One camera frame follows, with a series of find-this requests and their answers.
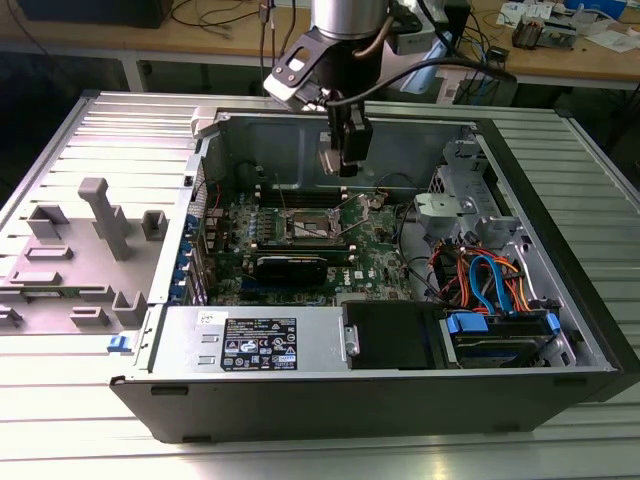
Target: wire bundle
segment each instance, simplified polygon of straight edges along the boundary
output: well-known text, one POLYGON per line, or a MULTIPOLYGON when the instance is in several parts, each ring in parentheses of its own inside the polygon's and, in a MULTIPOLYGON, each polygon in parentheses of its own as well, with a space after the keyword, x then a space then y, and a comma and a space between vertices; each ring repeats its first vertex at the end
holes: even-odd
MULTIPOLYGON (((450 255, 456 257, 456 272, 457 275, 453 277, 447 285, 445 285, 439 292, 438 297, 449 303, 456 305, 459 308, 471 309, 474 312, 489 314, 489 309, 483 305, 480 298, 474 299, 472 296, 472 288, 470 284, 470 267, 474 263, 476 257, 487 257, 495 264, 502 267, 502 270, 506 269, 507 274, 504 278, 500 278, 499 281, 504 282, 507 290, 511 294, 513 306, 516 312, 531 312, 524 289, 523 272, 520 272, 513 264, 511 264, 506 258, 500 257, 490 250, 476 246, 459 246, 459 245, 444 245, 440 244, 436 247, 434 254, 429 260, 429 265, 433 267, 434 263, 440 255, 450 255), (458 284, 459 292, 455 295, 450 295, 451 288, 458 284)), ((489 268, 488 264, 482 264, 482 267, 489 268)), ((489 281, 493 281, 495 287, 495 278, 490 278, 489 281)), ((486 284, 485 290, 488 290, 489 283, 486 284)))

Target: connector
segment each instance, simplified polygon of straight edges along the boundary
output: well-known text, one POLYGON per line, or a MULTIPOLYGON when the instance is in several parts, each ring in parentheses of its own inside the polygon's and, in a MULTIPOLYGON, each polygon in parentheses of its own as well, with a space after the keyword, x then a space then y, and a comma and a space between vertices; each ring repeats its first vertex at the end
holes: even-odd
POLYGON ((458 332, 488 332, 489 325, 487 320, 480 313, 473 312, 458 312, 454 313, 447 318, 447 327, 449 333, 454 334, 458 332))
POLYGON ((258 6, 258 16, 260 17, 260 23, 266 25, 271 20, 271 10, 276 8, 275 0, 260 0, 258 6))
POLYGON ((129 348, 129 338, 123 335, 115 335, 111 337, 111 341, 107 346, 107 352, 109 353, 128 353, 131 351, 129 348))

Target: gray plastic part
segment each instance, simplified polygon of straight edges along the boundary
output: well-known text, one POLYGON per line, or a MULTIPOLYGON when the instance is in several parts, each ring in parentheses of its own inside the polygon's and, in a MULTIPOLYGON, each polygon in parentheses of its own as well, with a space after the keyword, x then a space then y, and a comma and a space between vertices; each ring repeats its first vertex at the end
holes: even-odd
POLYGON ((20 290, 6 290, 0 292, 0 302, 29 303, 29 299, 20 290))
POLYGON ((18 328, 22 322, 22 317, 13 308, 0 306, 0 327, 18 328))
POLYGON ((16 272, 9 282, 20 285, 60 285, 62 277, 58 272, 16 272))
POLYGON ((77 327, 106 327, 109 317, 102 307, 73 307, 69 316, 77 327))
POLYGON ((41 241, 59 240, 60 235, 55 226, 68 223, 69 220, 57 205, 38 206, 27 220, 31 231, 41 241))
POLYGON ((167 234, 169 222, 162 210, 148 210, 142 217, 142 230, 149 242, 162 242, 167 234))
POLYGON ((80 290, 80 298, 85 302, 111 302, 115 296, 111 285, 105 285, 102 290, 80 290))
MULTIPOLYGON (((73 250, 69 260, 28 260, 24 252, 31 248, 44 248, 42 241, 31 236, 23 253, 16 257, 12 269, 1 282, 4 289, 0 291, 0 304, 13 307, 25 322, 20 326, 24 334, 74 334, 81 333, 70 319, 73 307, 101 306, 110 319, 109 325, 101 332, 118 333, 123 330, 118 318, 111 310, 115 293, 111 299, 100 296, 96 300, 85 300, 84 293, 105 292, 111 287, 113 292, 122 292, 133 300, 138 291, 146 299, 158 264, 162 242, 148 242, 140 224, 140 218, 130 221, 131 230, 127 236, 127 244, 131 255, 126 262, 116 262, 109 250, 107 242, 100 240, 93 228, 93 218, 69 218, 68 225, 57 226, 60 240, 56 246, 66 245, 73 250), (20 287, 9 282, 15 272, 58 272, 62 276, 62 284, 56 286, 20 287)), ((6 329, 13 334, 13 328, 6 329)), ((0 335, 5 333, 0 327, 0 335)))
POLYGON ((42 260, 69 260, 73 257, 73 251, 66 245, 61 247, 33 247, 27 249, 24 256, 32 262, 42 260))
POLYGON ((122 223, 114 215, 113 208, 107 199, 108 188, 109 184, 104 178, 85 178, 80 184, 78 195, 91 207, 113 258, 122 262, 131 252, 122 233, 122 223))
MULTIPOLYGON (((122 207, 120 205, 114 205, 113 207, 111 207, 111 210, 113 211, 113 217, 115 218, 116 225, 120 228, 120 232, 122 232, 122 235, 124 235, 124 237, 126 238, 131 231, 131 225, 125 218, 122 207)), ((93 228, 96 230, 98 238, 104 240, 104 235, 102 235, 102 229, 100 228, 98 222, 93 222, 93 228)))
POLYGON ((129 305, 122 292, 118 292, 111 307, 123 327, 140 328, 147 312, 147 301, 142 292, 136 294, 133 305, 129 305))

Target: cable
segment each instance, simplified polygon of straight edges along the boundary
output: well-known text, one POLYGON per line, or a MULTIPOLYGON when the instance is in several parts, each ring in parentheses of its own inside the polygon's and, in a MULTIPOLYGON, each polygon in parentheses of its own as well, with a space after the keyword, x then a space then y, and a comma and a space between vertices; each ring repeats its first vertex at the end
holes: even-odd
POLYGON ((390 188, 390 187, 382 187, 382 182, 384 182, 387 178, 391 178, 391 177, 404 178, 413 187, 413 189, 416 192, 420 191, 420 188, 418 187, 418 185, 416 185, 416 182, 414 182, 409 175, 407 175, 406 173, 402 173, 402 172, 392 172, 392 173, 387 173, 386 175, 383 175, 375 183, 375 185, 374 185, 375 189, 376 190, 380 190, 381 188, 390 188))
POLYGON ((282 48, 280 48, 280 56, 278 58, 282 58, 284 56, 284 52, 287 50, 287 44, 289 43, 289 39, 293 34, 293 31, 296 28, 296 21, 298 16, 298 8, 296 6, 296 0, 291 0, 291 8, 293 9, 291 16, 291 25, 289 26, 289 30, 284 37, 284 41, 282 42, 282 48))
POLYGON ((271 68, 276 68, 276 27, 271 19, 271 68))
POLYGON ((38 40, 36 40, 36 38, 33 35, 31 35, 31 33, 29 33, 29 31, 26 29, 24 25, 22 25, 22 22, 16 15, 15 10, 11 8, 10 0, 5 0, 5 4, 7 5, 7 10, 9 10, 9 14, 11 15, 11 18, 13 18, 13 21, 16 23, 16 25, 22 31, 22 33, 24 33, 25 36, 31 41, 31 43, 33 43, 36 47, 38 47, 38 49, 49 59, 49 61, 51 62, 54 68, 57 68, 65 77, 67 77, 67 80, 69 81, 69 83, 76 90, 80 90, 80 88, 78 88, 78 85, 76 84, 73 77, 69 75, 64 68, 62 68, 62 65, 60 65, 60 63, 55 58, 53 58, 53 56, 47 51, 47 49, 44 48, 42 44, 38 40))
POLYGON ((515 76, 511 75, 510 73, 506 72, 505 70, 499 69, 499 68, 495 68, 495 67, 491 67, 489 65, 483 65, 481 63, 478 63, 476 61, 470 60, 468 58, 429 58, 427 60, 423 60, 421 62, 415 63, 414 65, 411 65, 410 67, 405 68, 404 70, 396 73, 395 75, 393 75, 392 77, 384 80, 381 83, 377 83, 376 85, 374 85, 373 87, 371 87, 369 90, 356 95, 354 97, 350 97, 350 98, 345 98, 342 100, 329 100, 329 101, 323 101, 322 104, 325 107, 329 107, 329 108, 337 108, 337 107, 346 107, 348 105, 352 105, 354 103, 359 103, 359 102, 363 102, 365 101, 367 98, 369 98, 371 95, 373 95, 374 93, 378 92, 379 90, 382 90, 383 88, 388 87, 389 85, 397 82, 398 80, 406 77, 407 75, 412 74, 413 72, 416 72, 418 70, 422 70, 423 68, 426 67, 432 67, 434 65, 451 65, 451 66, 457 66, 457 67, 465 67, 465 68, 471 68, 471 69, 475 69, 481 73, 484 73, 485 75, 489 75, 491 77, 495 77, 495 78, 500 78, 501 80, 505 80, 508 82, 516 82, 517 79, 515 76))
POLYGON ((406 265, 409 273, 414 277, 416 277, 418 280, 420 280, 420 282, 424 283, 427 289, 433 295, 437 296, 438 293, 440 292, 438 292, 438 290, 436 290, 436 288, 433 285, 431 285, 426 278, 424 278, 422 275, 416 272, 413 268, 411 268, 411 265, 409 265, 409 262, 407 262, 407 257, 404 256, 404 250, 402 249, 402 232, 404 230, 405 223, 407 223, 407 217, 409 216, 410 211, 411 211, 411 206, 407 208, 406 212, 404 212, 404 217, 402 218, 402 222, 400 223, 400 228, 398 229, 398 254, 400 255, 400 259, 402 260, 402 263, 406 265))
POLYGON ((362 60, 364 58, 370 57, 371 55, 376 53, 378 50, 380 50, 384 45, 384 41, 387 39, 387 36, 389 35, 389 31, 393 26, 393 22, 394 22, 393 17, 391 16, 387 17, 387 19, 384 22, 384 25, 382 26, 382 29, 380 29, 380 31, 378 32, 378 36, 373 41, 373 43, 369 45, 367 48, 365 48, 364 50, 359 50, 354 52, 353 56, 357 60, 362 60))
POLYGON ((260 87, 262 88, 262 96, 265 96, 264 91, 264 37, 266 35, 267 25, 264 22, 260 23, 260 87))
POLYGON ((418 5, 420 6, 420 10, 422 10, 422 13, 424 13, 424 16, 427 17, 427 20, 429 20, 431 22, 431 24, 433 25, 433 28, 435 29, 436 37, 438 37, 438 40, 440 40, 442 42, 442 44, 445 47, 447 47, 447 51, 449 53, 454 54, 456 57, 466 58, 464 55, 462 55, 456 49, 456 47, 453 46, 453 44, 444 35, 444 33, 442 33, 442 30, 440 30, 440 27, 438 26, 438 23, 436 22, 436 19, 433 18, 433 15, 431 15, 431 12, 427 8, 427 5, 424 3, 424 0, 418 0, 418 5))
POLYGON ((176 15, 176 13, 178 12, 178 10, 180 10, 180 9, 181 9, 182 7, 184 7, 185 5, 187 5, 187 4, 191 3, 191 2, 193 2, 193 0, 183 0, 181 3, 179 3, 178 5, 176 5, 175 7, 173 7, 173 8, 171 9, 171 13, 170 13, 170 15, 171 15, 171 18, 172 18, 175 22, 178 22, 179 24, 181 24, 181 25, 185 25, 185 26, 187 26, 187 27, 219 27, 219 26, 228 25, 228 24, 230 24, 230 23, 237 22, 238 20, 243 20, 243 19, 245 19, 245 18, 248 18, 248 17, 252 17, 252 16, 254 16, 254 15, 257 15, 257 14, 258 14, 258 12, 257 12, 257 11, 255 11, 255 12, 247 13, 247 14, 244 14, 244 15, 240 15, 240 16, 235 17, 235 18, 230 18, 229 20, 224 20, 224 21, 221 21, 221 22, 210 23, 210 22, 207 22, 207 21, 205 21, 205 20, 204 20, 207 16, 209 16, 210 14, 213 14, 213 13, 218 13, 218 12, 228 12, 228 11, 231 11, 231 10, 235 10, 235 9, 236 9, 236 8, 238 8, 240 5, 243 5, 244 3, 246 3, 246 1, 247 1, 247 0, 240 0, 240 3, 239 3, 238 5, 236 5, 235 7, 232 7, 232 8, 226 8, 226 9, 225 9, 225 8, 222 8, 222 9, 218 9, 218 10, 210 10, 210 11, 208 11, 208 12, 205 12, 205 13, 204 13, 204 14, 202 14, 202 16, 198 19, 198 22, 199 22, 199 23, 191 23, 191 22, 187 22, 187 21, 185 21, 185 20, 181 20, 181 19, 179 19, 179 18, 177 17, 177 15, 176 15))

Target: power supply label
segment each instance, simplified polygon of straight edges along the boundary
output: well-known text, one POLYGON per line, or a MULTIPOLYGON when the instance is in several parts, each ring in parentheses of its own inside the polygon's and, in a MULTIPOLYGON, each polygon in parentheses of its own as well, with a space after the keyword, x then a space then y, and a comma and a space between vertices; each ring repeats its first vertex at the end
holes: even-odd
POLYGON ((222 369, 227 372, 297 370, 295 318, 228 318, 222 369))

